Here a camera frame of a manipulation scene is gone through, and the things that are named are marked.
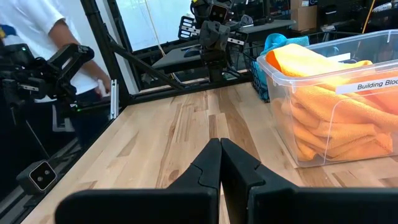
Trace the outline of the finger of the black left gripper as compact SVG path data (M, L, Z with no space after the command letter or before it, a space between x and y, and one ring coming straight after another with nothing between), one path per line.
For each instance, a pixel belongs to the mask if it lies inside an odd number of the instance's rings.
M233 31L229 33L228 44L231 45L245 45L249 34L241 31Z
M182 16L180 20L178 38L180 40L191 40L200 34L200 30L195 27L195 19L188 16Z

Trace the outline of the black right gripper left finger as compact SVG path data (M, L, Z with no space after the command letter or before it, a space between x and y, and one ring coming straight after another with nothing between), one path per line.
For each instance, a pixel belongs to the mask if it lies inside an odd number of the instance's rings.
M165 189L83 190L63 199L55 222L217 223L221 142L211 139L185 172Z

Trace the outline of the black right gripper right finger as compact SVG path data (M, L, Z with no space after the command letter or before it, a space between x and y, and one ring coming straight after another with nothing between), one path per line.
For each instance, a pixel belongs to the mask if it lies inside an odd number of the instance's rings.
M231 223L397 224L396 188L299 187L230 139L221 183Z

